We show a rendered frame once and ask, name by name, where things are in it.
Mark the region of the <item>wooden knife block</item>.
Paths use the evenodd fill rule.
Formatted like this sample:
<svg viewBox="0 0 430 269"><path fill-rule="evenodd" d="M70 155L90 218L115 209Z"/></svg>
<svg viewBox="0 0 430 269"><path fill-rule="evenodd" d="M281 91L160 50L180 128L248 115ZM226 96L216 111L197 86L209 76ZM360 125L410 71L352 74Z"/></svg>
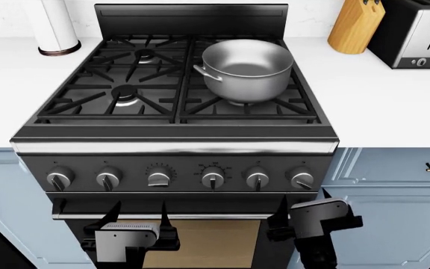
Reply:
<svg viewBox="0 0 430 269"><path fill-rule="evenodd" d="M328 37L328 44L339 53L364 53L385 15L383 4L369 0L345 0Z"/></svg>

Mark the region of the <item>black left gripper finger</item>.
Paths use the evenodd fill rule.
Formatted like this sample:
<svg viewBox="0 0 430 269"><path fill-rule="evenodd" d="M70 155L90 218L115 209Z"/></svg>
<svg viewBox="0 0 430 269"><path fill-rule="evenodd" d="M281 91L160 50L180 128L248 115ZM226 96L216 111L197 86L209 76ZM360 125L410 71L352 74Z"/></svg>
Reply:
<svg viewBox="0 0 430 269"><path fill-rule="evenodd" d="M121 201L118 201L113 208L100 220L102 225L107 223L116 222L121 209Z"/></svg>
<svg viewBox="0 0 430 269"><path fill-rule="evenodd" d="M160 224L160 227L164 228L164 229L171 229L172 228L172 224L170 223L169 217L167 214L165 201L162 202L162 207L161 207L161 224Z"/></svg>

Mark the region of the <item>silver oven temperature knob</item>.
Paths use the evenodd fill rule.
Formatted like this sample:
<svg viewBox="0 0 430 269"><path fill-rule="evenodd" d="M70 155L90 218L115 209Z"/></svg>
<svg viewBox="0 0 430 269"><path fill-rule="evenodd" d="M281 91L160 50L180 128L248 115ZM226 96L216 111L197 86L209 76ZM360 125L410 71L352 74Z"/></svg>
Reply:
<svg viewBox="0 0 430 269"><path fill-rule="evenodd" d="M209 166L202 171L202 184L214 192L225 183L225 172L221 167Z"/></svg>

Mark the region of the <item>black gas stove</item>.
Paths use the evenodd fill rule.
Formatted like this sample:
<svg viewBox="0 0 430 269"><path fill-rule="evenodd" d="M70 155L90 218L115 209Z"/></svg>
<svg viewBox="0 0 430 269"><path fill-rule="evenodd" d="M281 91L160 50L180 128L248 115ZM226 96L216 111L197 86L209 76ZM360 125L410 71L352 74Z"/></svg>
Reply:
<svg viewBox="0 0 430 269"><path fill-rule="evenodd" d="M288 8L287 4L212 3L94 6L102 41L115 35L215 36L220 42L261 40L287 50L283 38ZM42 105L10 142L47 196L58 192L46 180L56 166L75 173L62 192L106 192L96 182L97 173L106 166L122 171L122 181L111 192L212 192L201 182L202 171L209 166L225 172L225 183L214 192L257 192L246 184L246 171L261 166L269 183L259 192L297 193L301 202L311 201L339 139L295 61L292 69L318 113L318 125L193 125L180 123L178 109L175 122L165 125L40 125L34 121ZM172 171L168 188L148 186L149 168L158 165ZM286 179L287 171L300 166L308 167L314 177L311 190L293 188Z"/></svg>

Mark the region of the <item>black cast iron grate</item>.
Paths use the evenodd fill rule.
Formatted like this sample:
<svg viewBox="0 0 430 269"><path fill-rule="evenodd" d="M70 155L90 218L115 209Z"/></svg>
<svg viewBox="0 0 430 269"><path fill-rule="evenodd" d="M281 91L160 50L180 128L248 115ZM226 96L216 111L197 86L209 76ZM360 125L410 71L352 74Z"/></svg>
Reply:
<svg viewBox="0 0 430 269"><path fill-rule="evenodd" d="M103 40L40 109L36 124L130 126L174 123L183 86L187 35L115 35ZM150 62L134 53L155 51ZM131 84L139 102L116 107L110 92Z"/></svg>
<svg viewBox="0 0 430 269"><path fill-rule="evenodd" d="M202 53L220 42L215 36L194 36L187 41L184 84L178 104L180 123L193 125L318 125L321 120L295 69L291 70L287 89L276 98L237 107L210 92L204 76L193 66L202 65Z"/></svg>

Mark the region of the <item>black oven door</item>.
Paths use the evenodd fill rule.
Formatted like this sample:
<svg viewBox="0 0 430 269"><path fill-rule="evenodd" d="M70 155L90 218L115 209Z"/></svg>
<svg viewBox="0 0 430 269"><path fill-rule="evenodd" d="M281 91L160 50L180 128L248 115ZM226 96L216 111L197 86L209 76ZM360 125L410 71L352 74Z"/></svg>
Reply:
<svg viewBox="0 0 430 269"><path fill-rule="evenodd" d="M108 213L121 201L120 213L158 214L275 214L283 196L292 205L300 194L283 192L50 192L53 205L65 202L66 213ZM81 244L95 220L62 220ZM160 223L160 220L117 220L118 223ZM143 266L96 262L96 252L85 251L96 269L286 269L292 241L267 238L263 220L170 220L177 228L177 251L149 251Z"/></svg>

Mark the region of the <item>light blue cabinet drawer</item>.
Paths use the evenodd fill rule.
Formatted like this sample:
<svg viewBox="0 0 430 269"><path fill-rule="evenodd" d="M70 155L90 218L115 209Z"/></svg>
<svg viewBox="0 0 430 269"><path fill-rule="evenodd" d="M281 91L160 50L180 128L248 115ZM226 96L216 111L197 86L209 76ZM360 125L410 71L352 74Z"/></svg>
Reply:
<svg viewBox="0 0 430 269"><path fill-rule="evenodd" d="M340 147L323 186L430 187L430 148Z"/></svg>

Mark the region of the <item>silver stove burner knob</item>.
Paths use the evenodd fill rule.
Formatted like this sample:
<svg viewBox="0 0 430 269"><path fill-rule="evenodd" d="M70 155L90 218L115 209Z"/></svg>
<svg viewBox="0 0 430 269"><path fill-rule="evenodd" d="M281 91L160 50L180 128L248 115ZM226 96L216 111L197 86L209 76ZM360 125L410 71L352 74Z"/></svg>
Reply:
<svg viewBox="0 0 430 269"><path fill-rule="evenodd" d="M311 190L314 186L314 177L306 166L295 167L287 171L285 176L293 188Z"/></svg>
<svg viewBox="0 0 430 269"><path fill-rule="evenodd" d="M101 185L106 192L111 192L117 188L122 181L122 171L116 167L103 167L96 176L96 182Z"/></svg>
<svg viewBox="0 0 430 269"><path fill-rule="evenodd" d="M267 170L261 166L250 167L246 171L246 184L259 192L269 183L269 175Z"/></svg>
<svg viewBox="0 0 430 269"><path fill-rule="evenodd" d="M56 166L46 177L47 182L58 192L68 188L74 181L75 173L68 167Z"/></svg>

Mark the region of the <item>white paper towel holder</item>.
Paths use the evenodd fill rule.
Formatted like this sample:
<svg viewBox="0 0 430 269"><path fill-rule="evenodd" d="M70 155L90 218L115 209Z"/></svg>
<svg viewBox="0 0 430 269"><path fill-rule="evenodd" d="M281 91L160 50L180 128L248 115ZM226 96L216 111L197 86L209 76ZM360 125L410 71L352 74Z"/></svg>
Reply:
<svg viewBox="0 0 430 269"><path fill-rule="evenodd" d="M81 48L64 0L40 0L43 17L37 23L38 50L45 56L68 55Z"/></svg>

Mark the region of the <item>silver metal pot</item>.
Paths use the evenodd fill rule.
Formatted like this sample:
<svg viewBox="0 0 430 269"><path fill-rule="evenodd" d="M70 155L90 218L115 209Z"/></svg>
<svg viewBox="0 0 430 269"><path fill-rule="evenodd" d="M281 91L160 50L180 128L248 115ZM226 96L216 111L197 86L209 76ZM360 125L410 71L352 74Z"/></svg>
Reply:
<svg viewBox="0 0 430 269"><path fill-rule="evenodd" d="M294 65L291 53L261 40L226 40L202 53L195 71L204 76L216 96L234 102L259 103L280 96L289 84Z"/></svg>

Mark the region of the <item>light blue cabinet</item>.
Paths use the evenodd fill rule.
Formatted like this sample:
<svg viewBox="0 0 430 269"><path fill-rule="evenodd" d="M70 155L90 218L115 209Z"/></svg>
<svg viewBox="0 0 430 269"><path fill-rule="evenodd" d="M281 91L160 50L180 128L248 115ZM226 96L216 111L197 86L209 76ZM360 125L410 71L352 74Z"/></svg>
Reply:
<svg viewBox="0 0 430 269"><path fill-rule="evenodd" d="M37 269L96 269L11 149L0 149L0 232Z"/></svg>

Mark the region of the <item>black and silver toaster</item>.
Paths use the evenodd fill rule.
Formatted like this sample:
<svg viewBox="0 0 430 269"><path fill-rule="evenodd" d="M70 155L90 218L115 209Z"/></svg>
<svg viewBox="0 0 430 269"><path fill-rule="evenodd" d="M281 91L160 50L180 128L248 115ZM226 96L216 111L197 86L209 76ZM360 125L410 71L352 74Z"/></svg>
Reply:
<svg viewBox="0 0 430 269"><path fill-rule="evenodd" d="M391 69L430 69L430 0L381 0L385 15L368 49ZM423 67L411 64L426 58Z"/></svg>

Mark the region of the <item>silver timer knob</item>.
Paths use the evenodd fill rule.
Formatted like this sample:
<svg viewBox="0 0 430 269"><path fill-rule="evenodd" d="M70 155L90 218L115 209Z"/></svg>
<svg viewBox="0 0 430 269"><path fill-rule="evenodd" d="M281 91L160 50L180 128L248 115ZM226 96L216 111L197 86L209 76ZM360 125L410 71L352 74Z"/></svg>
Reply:
<svg viewBox="0 0 430 269"><path fill-rule="evenodd" d="M150 167L148 171L148 186L168 188L172 181L172 171L165 165Z"/></svg>

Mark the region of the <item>light blue cabinet door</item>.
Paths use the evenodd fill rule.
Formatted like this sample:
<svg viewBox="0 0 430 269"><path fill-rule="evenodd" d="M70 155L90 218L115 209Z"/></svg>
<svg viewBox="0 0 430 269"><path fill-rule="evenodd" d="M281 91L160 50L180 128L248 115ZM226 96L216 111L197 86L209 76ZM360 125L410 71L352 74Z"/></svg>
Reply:
<svg viewBox="0 0 430 269"><path fill-rule="evenodd" d="M325 188L361 228L331 234L338 269L429 269L430 188Z"/></svg>

